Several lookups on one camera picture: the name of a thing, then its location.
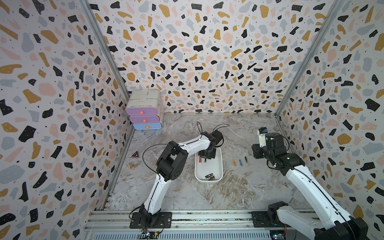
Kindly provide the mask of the white plastic storage box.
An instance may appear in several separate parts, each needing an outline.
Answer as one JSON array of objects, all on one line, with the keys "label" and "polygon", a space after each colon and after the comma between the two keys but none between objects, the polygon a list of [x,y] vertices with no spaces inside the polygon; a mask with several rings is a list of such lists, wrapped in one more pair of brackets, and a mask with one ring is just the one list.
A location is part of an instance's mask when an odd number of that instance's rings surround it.
[{"label": "white plastic storage box", "polygon": [[[199,163],[199,155],[195,154],[195,178],[200,183],[217,183],[224,176],[223,159],[221,148],[216,148],[216,157],[214,159],[202,159],[202,163]],[[205,176],[208,174],[214,174],[215,181],[208,181]]]}]

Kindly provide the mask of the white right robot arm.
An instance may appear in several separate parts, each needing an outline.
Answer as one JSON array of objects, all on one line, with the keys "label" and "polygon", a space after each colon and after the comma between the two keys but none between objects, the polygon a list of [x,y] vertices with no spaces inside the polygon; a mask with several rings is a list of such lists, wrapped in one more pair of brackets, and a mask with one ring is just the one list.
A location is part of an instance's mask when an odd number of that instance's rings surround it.
[{"label": "white right robot arm", "polygon": [[294,210],[285,202],[270,204],[267,210],[269,224],[288,225],[311,240],[364,240],[368,225],[361,218],[353,217],[343,209],[319,184],[304,161],[294,153],[281,152],[279,155],[266,146],[252,145],[254,158],[265,158],[276,166],[302,193],[318,216],[312,218]]}]

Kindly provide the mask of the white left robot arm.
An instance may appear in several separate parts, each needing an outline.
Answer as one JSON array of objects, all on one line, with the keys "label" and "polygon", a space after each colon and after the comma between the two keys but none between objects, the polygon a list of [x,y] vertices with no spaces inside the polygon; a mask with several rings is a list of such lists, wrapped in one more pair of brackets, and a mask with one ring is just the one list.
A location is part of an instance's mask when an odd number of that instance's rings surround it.
[{"label": "white left robot arm", "polygon": [[167,190],[171,182],[183,172],[188,157],[202,154],[203,158],[213,158],[223,139],[223,134],[215,130],[212,133],[203,132],[183,143],[170,141],[166,145],[157,160],[154,185],[147,200],[139,208],[142,219],[148,225],[153,226],[157,222]]}]

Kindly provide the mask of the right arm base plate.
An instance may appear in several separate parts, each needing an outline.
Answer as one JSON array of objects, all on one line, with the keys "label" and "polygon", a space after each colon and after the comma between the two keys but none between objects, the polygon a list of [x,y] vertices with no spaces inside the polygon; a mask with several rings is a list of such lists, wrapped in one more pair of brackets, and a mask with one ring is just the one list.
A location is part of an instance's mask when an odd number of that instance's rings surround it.
[{"label": "right arm base plate", "polygon": [[284,228],[285,224],[269,217],[268,211],[252,211],[251,219],[254,228]]}]

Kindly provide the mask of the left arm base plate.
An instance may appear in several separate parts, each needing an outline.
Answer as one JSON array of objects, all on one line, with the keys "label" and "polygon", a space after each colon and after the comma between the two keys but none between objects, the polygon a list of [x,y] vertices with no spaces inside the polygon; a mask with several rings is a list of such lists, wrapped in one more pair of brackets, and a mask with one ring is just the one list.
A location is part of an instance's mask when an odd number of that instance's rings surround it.
[{"label": "left arm base plate", "polygon": [[154,215],[133,213],[130,229],[169,229],[172,224],[172,212],[158,212]]}]

